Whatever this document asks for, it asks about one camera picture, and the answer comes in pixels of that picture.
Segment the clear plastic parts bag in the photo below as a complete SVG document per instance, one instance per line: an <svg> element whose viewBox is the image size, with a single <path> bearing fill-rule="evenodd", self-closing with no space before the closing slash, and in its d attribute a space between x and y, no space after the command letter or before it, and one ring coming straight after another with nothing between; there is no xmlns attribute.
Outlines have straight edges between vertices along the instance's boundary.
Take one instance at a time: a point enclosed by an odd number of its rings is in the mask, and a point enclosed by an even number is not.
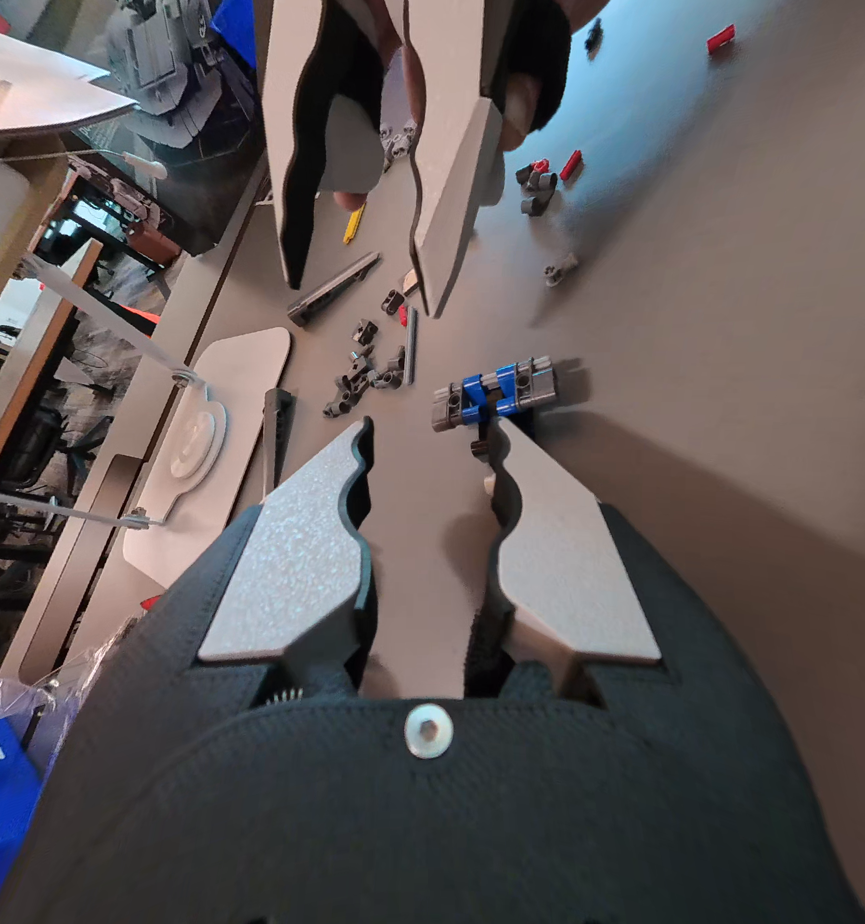
<svg viewBox="0 0 865 924"><path fill-rule="evenodd" d="M103 667L139 621L131 616L101 645L86 649L32 685L0 677L0 722L7 722L39 779L50 775Z"/></svg>

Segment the blue and grey lego assembly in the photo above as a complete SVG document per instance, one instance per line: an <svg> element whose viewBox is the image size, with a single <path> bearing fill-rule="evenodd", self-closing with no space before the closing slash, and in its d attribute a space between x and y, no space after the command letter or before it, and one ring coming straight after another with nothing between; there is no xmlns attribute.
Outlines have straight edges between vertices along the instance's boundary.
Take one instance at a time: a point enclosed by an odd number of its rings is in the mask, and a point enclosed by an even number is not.
<svg viewBox="0 0 865 924"><path fill-rule="evenodd" d="M558 398L557 377L549 356L523 359L494 372L468 376L434 393L431 426L443 433L476 426L472 455L489 460L489 428L497 419L509 419L534 438L535 414Z"/></svg>

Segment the white instruction booklet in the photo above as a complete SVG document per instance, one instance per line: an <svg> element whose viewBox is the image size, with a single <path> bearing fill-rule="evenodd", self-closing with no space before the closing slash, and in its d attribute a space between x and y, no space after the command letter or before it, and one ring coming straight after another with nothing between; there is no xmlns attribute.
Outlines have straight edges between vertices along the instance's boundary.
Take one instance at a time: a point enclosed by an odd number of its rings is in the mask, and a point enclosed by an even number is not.
<svg viewBox="0 0 865 924"><path fill-rule="evenodd" d="M106 70L0 34L0 139L104 122L137 108L98 86Z"/></svg>

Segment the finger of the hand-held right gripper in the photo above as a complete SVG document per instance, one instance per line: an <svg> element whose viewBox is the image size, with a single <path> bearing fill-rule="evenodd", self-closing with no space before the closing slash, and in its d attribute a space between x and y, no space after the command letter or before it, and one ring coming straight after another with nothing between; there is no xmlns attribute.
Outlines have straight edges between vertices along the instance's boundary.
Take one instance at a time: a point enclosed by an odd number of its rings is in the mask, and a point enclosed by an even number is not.
<svg viewBox="0 0 865 924"><path fill-rule="evenodd" d="M414 1L406 48L423 78L411 154L417 203L411 258L426 314L441 316L497 157L505 110L505 3Z"/></svg>
<svg viewBox="0 0 865 924"><path fill-rule="evenodd" d="M321 192L367 194L383 165L383 60L361 1L275 2L262 107L284 279L299 290Z"/></svg>

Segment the white stand base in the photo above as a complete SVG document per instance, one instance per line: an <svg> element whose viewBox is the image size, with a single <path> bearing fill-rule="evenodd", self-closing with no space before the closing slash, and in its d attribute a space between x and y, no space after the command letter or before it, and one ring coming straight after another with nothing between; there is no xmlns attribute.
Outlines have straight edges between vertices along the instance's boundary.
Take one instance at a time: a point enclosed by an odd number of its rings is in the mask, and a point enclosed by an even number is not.
<svg viewBox="0 0 865 924"><path fill-rule="evenodd" d="M282 327L215 341L195 362L138 498L150 525L127 530L126 562L168 588L227 524L263 426L265 396L291 350Z"/></svg>

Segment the person's right hand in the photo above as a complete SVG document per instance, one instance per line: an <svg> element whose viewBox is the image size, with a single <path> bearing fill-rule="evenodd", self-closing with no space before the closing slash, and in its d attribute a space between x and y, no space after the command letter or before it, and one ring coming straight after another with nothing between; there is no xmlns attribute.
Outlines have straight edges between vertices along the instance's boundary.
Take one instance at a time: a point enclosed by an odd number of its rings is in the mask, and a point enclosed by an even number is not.
<svg viewBox="0 0 865 924"><path fill-rule="evenodd" d="M588 21L598 17L607 1L560 1L557 3L564 11L575 34L587 25ZM387 2L368 1L361 5L370 11L374 20L374 29L378 39L378 50L384 68L388 70L393 57L403 42L391 17ZM421 65L412 49L400 53L403 72L403 88L410 115L418 124L425 114L426 91L423 86ZM507 83L507 111L504 116L499 148L501 151L516 150L534 129L535 115L542 95L542 84L532 74L523 72L512 74Z"/></svg>

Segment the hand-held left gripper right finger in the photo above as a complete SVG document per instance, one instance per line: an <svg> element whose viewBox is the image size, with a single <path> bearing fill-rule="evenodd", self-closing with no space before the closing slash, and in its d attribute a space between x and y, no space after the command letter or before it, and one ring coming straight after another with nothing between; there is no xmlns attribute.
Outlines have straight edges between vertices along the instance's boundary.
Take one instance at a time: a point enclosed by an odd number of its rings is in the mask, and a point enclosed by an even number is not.
<svg viewBox="0 0 865 924"><path fill-rule="evenodd" d="M662 652L600 502L513 422L488 430L491 508L484 652L540 664L556 694L588 664L656 667Z"/></svg>

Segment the orange metal frame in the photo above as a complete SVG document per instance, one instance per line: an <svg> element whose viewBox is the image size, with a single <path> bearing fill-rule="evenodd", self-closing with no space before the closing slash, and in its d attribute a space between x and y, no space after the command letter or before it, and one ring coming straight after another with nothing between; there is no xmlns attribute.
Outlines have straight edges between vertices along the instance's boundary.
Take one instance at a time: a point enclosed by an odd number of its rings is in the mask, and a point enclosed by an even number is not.
<svg viewBox="0 0 865 924"><path fill-rule="evenodd" d="M152 337L160 322L161 316L143 309L131 308L126 305L110 302L110 310L145 336Z"/></svg>

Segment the dark grey toothed lego piece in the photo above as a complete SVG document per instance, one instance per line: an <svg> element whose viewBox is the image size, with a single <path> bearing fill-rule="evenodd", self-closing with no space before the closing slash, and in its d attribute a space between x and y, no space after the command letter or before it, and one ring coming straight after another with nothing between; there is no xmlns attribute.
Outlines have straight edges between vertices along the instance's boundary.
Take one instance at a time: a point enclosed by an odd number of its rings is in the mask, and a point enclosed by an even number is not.
<svg viewBox="0 0 865 924"><path fill-rule="evenodd" d="M278 487L293 428L297 398L275 387L265 394L263 410L263 497Z"/></svg>

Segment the black office chair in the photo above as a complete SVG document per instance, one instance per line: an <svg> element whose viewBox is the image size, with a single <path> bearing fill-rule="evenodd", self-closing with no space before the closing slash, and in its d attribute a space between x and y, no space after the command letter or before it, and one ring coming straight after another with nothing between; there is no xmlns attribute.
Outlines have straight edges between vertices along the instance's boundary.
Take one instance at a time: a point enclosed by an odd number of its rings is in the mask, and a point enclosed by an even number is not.
<svg viewBox="0 0 865 924"><path fill-rule="evenodd" d="M39 406L20 429L14 429L0 456L0 492L21 495L42 483L55 455L65 458L65 487L61 496L76 500L91 464L107 437L114 416L104 415L73 442L65 440L68 418L60 410Z"/></svg>

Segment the dark grey lego connector block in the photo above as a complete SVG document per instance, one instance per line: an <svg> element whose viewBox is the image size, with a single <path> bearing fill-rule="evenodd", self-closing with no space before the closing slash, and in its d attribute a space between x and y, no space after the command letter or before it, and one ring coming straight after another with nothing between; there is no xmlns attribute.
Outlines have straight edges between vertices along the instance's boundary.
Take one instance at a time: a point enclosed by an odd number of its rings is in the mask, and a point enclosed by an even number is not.
<svg viewBox="0 0 865 924"><path fill-rule="evenodd" d="M533 163L516 171L516 181L523 196L520 205L521 213L528 217L539 217L547 210L559 179L558 174L551 168L550 172L544 174L533 172L531 167Z"/></svg>

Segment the long dark grey lego beam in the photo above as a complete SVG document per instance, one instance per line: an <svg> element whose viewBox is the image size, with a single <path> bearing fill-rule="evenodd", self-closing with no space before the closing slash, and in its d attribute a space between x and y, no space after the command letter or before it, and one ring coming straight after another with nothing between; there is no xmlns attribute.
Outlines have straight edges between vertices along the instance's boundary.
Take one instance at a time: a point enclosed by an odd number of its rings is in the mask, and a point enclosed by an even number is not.
<svg viewBox="0 0 865 924"><path fill-rule="evenodd" d="M306 327L354 284L364 281L381 260L382 254L376 250L354 261L290 306L288 320L300 328Z"/></svg>

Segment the pile of dark lego connectors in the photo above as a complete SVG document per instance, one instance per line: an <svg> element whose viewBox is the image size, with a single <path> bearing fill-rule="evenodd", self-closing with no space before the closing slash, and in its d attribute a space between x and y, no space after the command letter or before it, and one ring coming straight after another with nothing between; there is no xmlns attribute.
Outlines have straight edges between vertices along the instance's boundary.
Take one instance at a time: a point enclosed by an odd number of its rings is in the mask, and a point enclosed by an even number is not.
<svg viewBox="0 0 865 924"><path fill-rule="evenodd" d="M405 346L380 366L374 362L374 349L374 345L367 344L351 351L348 370L334 379L336 395L324 406L324 418L334 420L350 413L369 389L398 389L403 385Z"/></svg>

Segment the lego set box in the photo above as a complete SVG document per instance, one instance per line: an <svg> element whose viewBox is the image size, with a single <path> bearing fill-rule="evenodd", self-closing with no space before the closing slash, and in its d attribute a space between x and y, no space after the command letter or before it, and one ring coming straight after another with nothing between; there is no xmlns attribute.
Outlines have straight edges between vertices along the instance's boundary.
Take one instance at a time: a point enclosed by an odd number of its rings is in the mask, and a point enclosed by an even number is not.
<svg viewBox="0 0 865 924"><path fill-rule="evenodd" d="M110 149L157 160L153 179L110 155L85 159L129 193L140 220L192 256L217 246L264 151L254 70L211 26L219 2L0 2L0 34L108 72L95 83L138 104L56 136L71 152Z"/></svg>

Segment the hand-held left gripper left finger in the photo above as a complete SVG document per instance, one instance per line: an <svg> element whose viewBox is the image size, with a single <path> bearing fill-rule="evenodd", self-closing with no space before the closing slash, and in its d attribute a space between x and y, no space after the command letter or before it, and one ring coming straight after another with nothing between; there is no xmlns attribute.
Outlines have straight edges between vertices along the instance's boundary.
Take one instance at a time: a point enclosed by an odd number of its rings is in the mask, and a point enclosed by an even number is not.
<svg viewBox="0 0 865 924"><path fill-rule="evenodd" d="M197 656L205 664L336 663L363 672L375 639L374 423L353 423L264 500Z"/></svg>

